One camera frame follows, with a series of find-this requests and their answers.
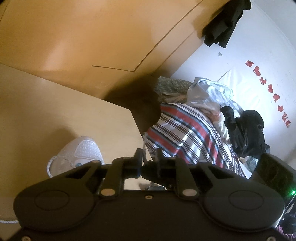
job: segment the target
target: black cloth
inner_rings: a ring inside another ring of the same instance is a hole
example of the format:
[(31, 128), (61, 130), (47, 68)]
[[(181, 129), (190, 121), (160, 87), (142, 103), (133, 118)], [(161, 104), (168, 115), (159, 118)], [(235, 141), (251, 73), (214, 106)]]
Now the black cloth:
[(293, 234), (296, 232), (296, 216), (295, 214), (286, 213), (284, 220), (280, 221), (280, 225), (285, 234)]
[(204, 43), (207, 46), (219, 43), (226, 48), (243, 10), (250, 10), (251, 6), (250, 0), (231, 0), (226, 3), (222, 12), (204, 28)]
[(230, 106), (222, 107), (220, 111), (225, 117), (224, 123), (238, 157), (252, 156), (260, 159), (263, 153), (270, 153), (270, 146), (264, 140), (264, 121), (257, 111), (246, 110), (236, 118)]

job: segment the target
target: red striped cloth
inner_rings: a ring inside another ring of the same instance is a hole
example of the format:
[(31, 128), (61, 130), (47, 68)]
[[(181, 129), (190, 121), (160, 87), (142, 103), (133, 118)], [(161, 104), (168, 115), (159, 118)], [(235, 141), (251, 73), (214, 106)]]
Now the red striped cloth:
[(159, 121), (148, 129), (145, 144), (151, 156), (161, 148), (166, 157), (187, 163), (207, 161), (245, 177), (232, 148), (222, 142), (211, 121), (198, 109), (185, 104), (162, 103)]

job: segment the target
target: silver rivet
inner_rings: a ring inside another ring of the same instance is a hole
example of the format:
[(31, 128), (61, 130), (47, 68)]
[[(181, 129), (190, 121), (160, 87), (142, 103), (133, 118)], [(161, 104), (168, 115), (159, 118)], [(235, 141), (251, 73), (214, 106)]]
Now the silver rivet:
[(276, 241), (276, 238), (273, 236), (270, 236), (266, 239), (266, 241)]
[(152, 199), (153, 196), (152, 196), (152, 195), (146, 195), (145, 198), (146, 198), (146, 199)]
[(103, 196), (113, 196), (115, 194), (115, 190), (114, 189), (110, 189), (110, 188), (105, 188), (101, 191), (101, 194)]
[(185, 189), (182, 193), (184, 196), (193, 197), (197, 194), (197, 191), (195, 191), (194, 189)]
[(31, 241), (31, 239), (28, 236), (22, 237), (22, 241)]

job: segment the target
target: pile of clothes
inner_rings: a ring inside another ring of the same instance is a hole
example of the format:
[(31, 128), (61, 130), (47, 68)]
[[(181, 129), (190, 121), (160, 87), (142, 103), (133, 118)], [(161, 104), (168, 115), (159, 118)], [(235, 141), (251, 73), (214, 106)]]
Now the pile of clothes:
[[(253, 172), (260, 156), (270, 153), (270, 146), (264, 140), (262, 117), (255, 110), (244, 111), (232, 101), (234, 94), (227, 86), (200, 77), (195, 78), (194, 83), (160, 77), (155, 91), (162, 103), (162, 116), (146, 133), (147, 147), (152, 155), (155, 148), (160, 147), (167, 150), (167, 156), (187, 157), (191, 163), (210, 161), (216, 164), (223, 162), (218, 161), (218, 156), (225, 158), (223, 154), (230, 150)], [(208, 127), (205, 119), (210, 120), (214, 131)], [(219, 138), (215, 134), (211, 136), (209, 132), (217, 132)], [(218, 153), (216, 157), (209, 155), (213, 146)], [(231, 163), (228, 169), (235, 166)]]

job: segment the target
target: black robotic base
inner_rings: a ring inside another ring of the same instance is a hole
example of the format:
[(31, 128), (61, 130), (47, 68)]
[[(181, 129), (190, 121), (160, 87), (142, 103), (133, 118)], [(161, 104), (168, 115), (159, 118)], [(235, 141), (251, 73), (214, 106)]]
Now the black robotic base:
[[(274, 227), (284, 210), (272, 188), (208, 163), (179, 158), (110, 165), (87, 163), (23, 190), (14, 211), (19, 240), (285, 240)], [(167, 191), (124, 190), (127, 178), (143, 178)]]

